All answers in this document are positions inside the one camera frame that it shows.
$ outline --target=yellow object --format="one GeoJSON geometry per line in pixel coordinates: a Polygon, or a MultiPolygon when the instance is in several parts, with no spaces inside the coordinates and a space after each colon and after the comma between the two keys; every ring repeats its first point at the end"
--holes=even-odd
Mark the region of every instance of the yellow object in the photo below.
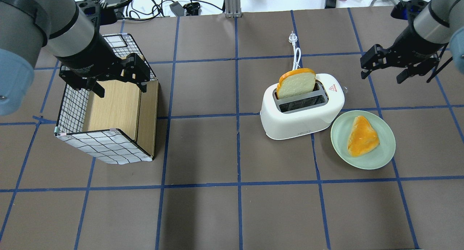
{"type": "Polygon", "coordinates": [[[309,68],[300,68],[282,75],[277,84],[277,98],[283,99],[312,92],[316,73],[309,68]]]}
{"type": "Polygon", "coordinates": [[[348,138],[348,152],[353,157],[362,156],[380,144],[376,130],[362,115],[355,117],[351,134],[348,138]]]}

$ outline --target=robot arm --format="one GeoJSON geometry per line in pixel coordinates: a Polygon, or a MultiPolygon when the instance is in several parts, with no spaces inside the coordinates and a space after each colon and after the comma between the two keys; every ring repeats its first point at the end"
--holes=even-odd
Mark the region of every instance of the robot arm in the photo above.
{"type": "Polygon", "coordinates": [[[408,27],[390,48],[375,44],[361,57],[361,78],[391,66],[405,68],[396,77],[398,83],[414,75],[425,75],[437,66],[436,52],[448,42],[454,64],[464,74],[464,0],[399,3],[392,11],[396,18],[399,6],[407,13],[408,27]]]}
{"type": "Polygon", "coordinates": [[[115,56],[98,32],[100,9],[97,0],[0,0],[0,115],[20,107],[43,46],[61,61],[59,76],[74,89],[103,97],[97,81],[120,80],[146,91],[149,68],[137,54],[115,56]]]}

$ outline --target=power cord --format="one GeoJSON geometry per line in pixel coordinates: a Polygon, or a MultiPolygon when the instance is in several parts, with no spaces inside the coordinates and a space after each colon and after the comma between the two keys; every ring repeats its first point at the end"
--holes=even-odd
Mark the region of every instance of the power cord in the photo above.
{"type": "Polygon", "coordinates": [[[289,36],[289,42],[291,42],[291,45],[293,46],[293,68],[292,70],[296,70],[298,69],[298,67],[300,67],[299,64],[301,60],[301,49],[297,47],[297,41],[298,41],[298,37],[292,31],[289,36]]]}
{"type": "MultiPolygon", "coordinates": [[[[157,4],[155,0],[151,0],[153,2],[153,7],[152,7],[152,10],[150,13],[144,13],[142,11],[139,11],[137,9],[134,8],[134,3],[135,0],[132,0],[131,3],[130,3],[130,8],[132,10],[129,10],[129,6],[126,8],[126,14],[124,16],[122,16],[120,18],[120,20],[131,20],[131,21],[147,21],[147,20],[151,20],[151,19],[154,19],[156,17],[159,17],[159,16],[162,16],[162,17],[165,17],[164,16],[164,12],[163,12],[163,7],[162,5],[165,3],[165,2],[173,2],[174,3],[174,0],[161,0],[161,3],[157,4]],[[145,15],[152,15],[152,17],[147,17],[147,18],[140,18],[140,15],[139,14],[145,14],[145,15]]],[[[201,3],[205,3],[205,4],[209,4],[211,6],[214,6],[216,7],[217,9],[221,10],[221,12],[224,12],[224,10],[218,6],[216,6],[215,4],[211,4],[209,2],[205,2],[205,1],[202,1],[202,0],[189,0],[191,3],[192,2],[201,2],[201,3]]]]}

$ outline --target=grid line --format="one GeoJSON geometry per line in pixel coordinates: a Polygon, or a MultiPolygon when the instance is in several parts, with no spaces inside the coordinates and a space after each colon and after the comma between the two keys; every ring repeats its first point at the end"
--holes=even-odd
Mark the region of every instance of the grid line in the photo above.
{"type": "Polygon", "coordinates": [[[239,218],[239,249],[243,250],[243,220],[242,220],[242,170],[240,167],[240,107],[239,107],[239,27],[237,17],[234,17],[235,35],[235,110],[237,118],[237,206],[239,218]]]}
{"type": "Polygon", "coordinates": [[[59,63],[59,60],[57,59],[57,62],[55,63],[55,68],[53,69],[53,73],[51,74],[50,82],[48,83],[47,92],[45,93],[45,97],[43,98],[42,107],[40,108],[40,114],[44,112],[45,103],[47,103],[48,94],[50,93],[51,85],[53,84],[53,79],[55,78],[55,74],[58,69],[58,63],[59,63]]]}
{"type": "Polygon", "coordinates": [[[90,191],[90,184],[92,182],[92,175],[93,175],[94,166],[95,166],[95,157],[92,159],[92,164],[91,164],[91,167],[90,167],[90,171],[88,173],[86,195],[84,196],[84,202],[82,204],[82,212],[81,212],[81,217],[79,219],[78,233],[76,234],[76,242],[74,243],[74,250],[78,250],[79,240],[80,240],[80,237],[81,237],[82,223],[84,221],[84,215],[86,214],[88,192],[90,191]]]}
{"type": "Polygon", "coordinates": [[[171,128],[171,115],[173,108],[173,94],[174,94],[174,78],[175,78],[175,65],[177,58],[177,43],[179,40],[179,23],[180,17],[177,17],[176,29],[175,29],[175,41],[174,41],[174,55],[173,55],[173,68],[171,75],[171,93],[169,94],[169,109],[167,113],[167,127],[166,127],[166,142],[164,144],[164,158],[163,158],[163,173],[161,176],[161,190],[159,192],[159,207],[158,207],[158,222],[156,225],[156,238],[154,248],[158,250],[160,247],[160,233],[161,233],[161,216],[163,211],[163,200],[164,200],[164,184],[166,182],[166,166],[167,166],[167,150],[169,148],[169,133],[171,128]]]}
{"type": "MultiPolygon", "coordinates": [[[[320,54],[301,54],[301,57],[333,56],[333,55],[360,55],[360,54],[362,53],[361,52],[320,53],[320,54]]],[[[256,57],[231,57],[231,58],[218,58],[218,59],[179,60],[179,61],[176,61],[176,63],[222,62],[222,61],[232,61],[232,60],[259,60],[259,59],[278,59],[278,58],[293,58],[293,55],[272,55],[272,56],[256,56],[256,57]]],[[[164,64],[164,63],[173,63],[173,61],[149,62],[149,64],[164,64]]]]}
{"type": "Polygon", "coordinates": [[[443,94],[443,98],[446,101],[447,108],[449,109],[449,112],[451,113],[451,117],[453,118],[454,124],[456,125],[457,132],[459,133],[459,136],[461,136],[461,141],[464,143],[464,135],[461,130],[461,126],[459,126],[459,122],[457,121],[456,115],[454,114],[453,108],[451,106],[450,100],[448,100],[448,96],[446,96],[446,93],[444,92],[443,85],[441,85],[440,79],[438,75],[435,77],[436,83],[438,83],[438,86],[440,88],[441,93],[443,94]]]}
{"type": "MultiPolygon", "coordinates": [[[[298,37],[298,30],[297,30],[297,24],[295,22],[295,15],[293,14],[293,10],[290,11],[291,14],[291,20],[293,23],[293,30],[295,30],[295,34],[298,37]]],[[[300,47],[300,41],[297,41],[297,47],[300,47]]],[[[300,67],[303,68],[303,59],[300,60],[299,63],[300,67]]],[[[330,235],[328,233],[328,224],[327,224],[327,214],[325,211],[325,202],[324,202],[324,193],[322,189],[322,181],[320,180],[320,173],[319,173],[319,168],[318,168],[318,161],[316,159],[316,150],[315,150],[315,139],[314,139],[314,134],[311,133],[311,146],[313,150],[313,157],[314,157],[314,167],[316,171],[316,177],[318,179],[318,189],[319,189],[319,201],[320,201],[320,212],[322,215],[323,219],[323,226],[324,226],[324,235],[325,235],[325,243],[327,245],[327,249],[330,250],[330,235]]]]}
{"type": "MultiPolygon", "coordinates": [[[[450,105],[452,108],[464,108],[464,104],[455,104],[450,105]]],[[[433,105],[433,106],[416,106],[416,107],[381,107],[382,111],[385,110],[416,110],[416,109],[440,109],[440,108],[449,108],[448,105],[433,105]]],[[[342,112],[353,111],[353,110],[364,110],[364,111],[376,111],[377,108],[343,108],[342,112]]],[[[242,112],[240,116],[256,116],[259,115],[259,112],[242,112]]],[[[210,118],[210,117],[235,117],[235,113],[219,113],[219,114],[199,114],[199,115],[178,115],[171,116],[173,118],[210,118]]],[[[167,120],[167,116],[159,116],[158,120],[167,120]]],[[[0,123],[0,126],[10,126],[10,125],[35,125],[36,122],[4,122],[0,123]]],[[[46,118],[42,119],[41,124],[56,124],[56,121],[48,120],[46,118]]]]}
{"type": "Polygon", "coordinates": [[[2,237],[3,237],[3,233],[5,232],[5,227],[7,226],[8,217],[10,216],[11,208],[13,207],[13,202],[15,201],[16,194],[18,193],[21,178],[23,177],[24,169],[26,167],[26,163],[28,162],[29,153],[30,153],[30,150],[32,149],[32,145],[33,145],[35,137],[37,135],[37,131],[38,131],[39,126],[40,126],[40,121],[38,121],[36,126],[35,126],[34,134],[33,134],[32,138],[30,139],[28,150],[26,152],[26,155],[24,156],[24,161],[23,161],[23,164],[21,166],[21,171],[20,171],[20,174],[19,174],[18,179],[16,181],[16,186],[14,188],[13,195],[12,195],[11,200],[10,200],[10,205],[8,206],[8,210],[7,210],[7,213],[5,214],[5,219],[3,220],[3,225],[2,225],[1,230],[0,230],[0,242],[1,242],[2,237]]]}
{"type": "MultiPolygon", "coordinates": [[[[363,47],[361,46],[361,41],[359,39],[358,31],[356,29],[356,24],[355,24],[355,21],[353,20],[353,15],[351,14],[351,9],[347,8],[347,10],[348,10],[348,14],[349,14],[349,17],[350,17],[350,20],[351,20],[351,24],[353,25],[353,30],[355,31],[356,41],[358,42],[359,50],[361,51],[361,53],[364,54],[363,47]]],[[[371,86],[372,94],[374,96],[374,100],[376,101],[376,107],[377,107],[377,110],[378,110],[378,116],[380,116],[380,118],[383,119],[382,110],[381,110],[380,104],[378,103],[378,98],[377,98],[377,95],[376,95],[376,88],[374,87],[374,84],[372,82],[371,75],[368,76],[368,79],[369,79],[369,84],[371,86]]],[[[396,167],[396,161],[395,161],[394,156],[393,156],[393,158],[391,158],[391,164],[393,165],[393,169],[395,171],[396,181],[397,181],[397,184],[398,184],[399,193],[401,195],[401,201],[403,203],[403,207],[404,207],[404,210],[405,210],[405,213],[406,213],[406,219],[407,219],[407,222],[408,222],[408,225],[409,225],[409,230],[411,232],[411,238],[413,239],[413,242],[414,242],[414,248],[418,249],[419,248],[419,243],[417,242],[416,233],[414,231],[414,226],[413,226],[413,221],[411,220],[411,215],[409,214],[409,208],[408,208],[408,205],[407,205],[407,202],[406,202],[406,196],[405,196],[404,191],[403,191],[403,186],[401,185],[401,180],[400,180],[398,169],[396,167]]]]}
{"type": "MultiPolygon", "coordinates": [[[[461,180],[464,175],[458,176],[427,176],[427,177],[403,177],[401,181],[436,181],[436,180],[461,180]]],[[[241,182],[241,186],[276,186],[276,185],[295,185],[295,184],[342,184],[342,183],[376,183],[376,182],[396,182],[397,178],[376,178],[376,179],[321,179],[321,180],[282,180],[282,181],[248,181],[241,182]]],[[[193,184],[154,184],[142,186],[94,186],[89,187],[90,191],[106,190],[128,190],[128,189],[179,189],[195,187],[226,187],[238,186],[238,182],[225,183],[193,183],[193,184]]],[[[18,193],[22,192],[63,192],[63,191],[86,191],[87,187],[55,187],[55,188],[19,188],[18,193]]],[[[0,189],[0,193],[11,193],[15,189],[0,189]]]]}
{"type": "Polygon", "coordinates": [[[124,20],[121,22],[121,29],[119,30],[119,33],[122,34],[124,31],[124,20]]]}

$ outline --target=white cable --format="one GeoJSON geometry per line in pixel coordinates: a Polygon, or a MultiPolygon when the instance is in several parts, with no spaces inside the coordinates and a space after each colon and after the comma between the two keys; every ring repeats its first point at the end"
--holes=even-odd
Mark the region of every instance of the white cable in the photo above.
{"type": "Polygon", "coordinates": [[[289,36],[289,42],[291,42],[293,46],[293,68],[292,70],[296,70],[298,69],[298,67],[300,67],[299,64],[301,60],[301,49],[297,47],[297,41],[298,41],[298,37],[292,31],[289,36]]]}

